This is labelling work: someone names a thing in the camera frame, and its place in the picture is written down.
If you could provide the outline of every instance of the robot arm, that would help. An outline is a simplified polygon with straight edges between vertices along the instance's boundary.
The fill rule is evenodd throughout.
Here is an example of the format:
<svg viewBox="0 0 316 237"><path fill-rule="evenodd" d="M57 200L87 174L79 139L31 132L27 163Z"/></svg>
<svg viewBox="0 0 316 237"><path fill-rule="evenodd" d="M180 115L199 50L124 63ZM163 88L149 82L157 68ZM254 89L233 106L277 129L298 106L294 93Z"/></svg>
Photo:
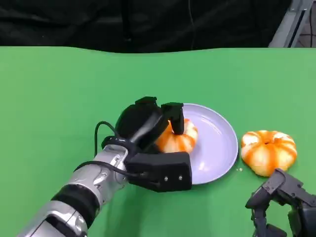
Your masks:
<svg viewBox="0 0 316 237"><path fill-rule="evenodd" d="M281 169L252 194L246 204L251 209L251 219L255 226L254 237L286 237L286 232L267 224L266 210L271 200L280 205L289 204L288 213L294 237L316 236L316 196L302 188L303 183Z"/></svg>
<svg viewBox="0 0 316 237"><path fill-rule="evenodd" d="M175 131L183 133L182 106L169 103L160 108L155 97L144 97L125 109L116 125L117 135L103 141L103 150L94 160L75 169L68 183L18 237L87 237L102 207L126 182L156 192L190 189L189 154L143 153L165 130L168 120Z"/></svg>

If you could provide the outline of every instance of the light purple plate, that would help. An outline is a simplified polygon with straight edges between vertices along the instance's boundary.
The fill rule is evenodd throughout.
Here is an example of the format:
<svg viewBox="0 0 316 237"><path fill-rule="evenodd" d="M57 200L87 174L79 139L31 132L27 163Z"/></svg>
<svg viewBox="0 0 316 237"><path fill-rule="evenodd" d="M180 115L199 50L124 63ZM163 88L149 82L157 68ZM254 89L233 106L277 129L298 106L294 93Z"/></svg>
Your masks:
<svg viewBox="0 0 316 237"><path fill-rule="evenodd" d="M217 112L196 104L184 104L184 118L197 127L197 144L190 154L192 184L205 184L226 174L238 154L232 126Z"/></svg>

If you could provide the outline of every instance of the green table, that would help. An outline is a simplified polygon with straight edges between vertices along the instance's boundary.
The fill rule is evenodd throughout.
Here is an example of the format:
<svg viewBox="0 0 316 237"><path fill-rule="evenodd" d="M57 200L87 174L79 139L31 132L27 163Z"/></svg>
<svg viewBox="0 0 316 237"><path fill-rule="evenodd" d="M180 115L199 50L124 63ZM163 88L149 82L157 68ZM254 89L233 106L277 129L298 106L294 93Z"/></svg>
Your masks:
<svg viewBox="0 0 316 237"><path fill-rule="evenodd" d="M316 194L315 62L311 49L133 55L0 48L1 235L18 234L73 169L92 159L98 121L114 124L123 108L144 95L210 107L239 140L249 130L290 134L298 159L289 173ZM127 185L89 236L250 237L254 228L244 205L264 180L238 158L227 175L189 192L157 194ZM272 204L268 221L290 233L289 209Z"/></svg>

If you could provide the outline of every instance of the robotic finger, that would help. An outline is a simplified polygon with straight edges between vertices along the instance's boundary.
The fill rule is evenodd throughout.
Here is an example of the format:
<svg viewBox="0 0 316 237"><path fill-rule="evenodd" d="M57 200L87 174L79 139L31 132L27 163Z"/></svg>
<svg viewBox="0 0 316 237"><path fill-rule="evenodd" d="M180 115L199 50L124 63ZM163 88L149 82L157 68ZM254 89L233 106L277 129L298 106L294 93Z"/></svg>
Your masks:
<svg viewBox="0 0 316 237"><path fill-rule="evenodd" d="M252 194L246 208L251 209L254 237L286 237L285 231L267 224L266 210L271 200L292 207L288 219L294 237L316 237L316 196L307 193L302 186L301 181L276 169Z"/></svg>

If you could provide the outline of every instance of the orange pumpkin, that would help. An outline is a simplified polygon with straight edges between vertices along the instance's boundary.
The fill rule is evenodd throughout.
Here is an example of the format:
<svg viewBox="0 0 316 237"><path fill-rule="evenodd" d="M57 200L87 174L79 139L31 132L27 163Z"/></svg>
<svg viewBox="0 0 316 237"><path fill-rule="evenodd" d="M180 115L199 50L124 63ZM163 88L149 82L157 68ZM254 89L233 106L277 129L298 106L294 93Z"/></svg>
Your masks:
<svg viewBox="0 0 316 237"><path fill-rule="evenodd" d="M276 168L287 170L296 160L296 145L278 131L247 132L241 140L241 158L258 175L270 176Z"/></svg>
<svg viewBox="0 0 316 237"><path fill-rule="evenodd" d="M171 123L162 135L156 140L156 145L164 153L187 152L190 153L196 145L198 129L188 119L184 119L184 132L182 135L175 135Z"/></svg>

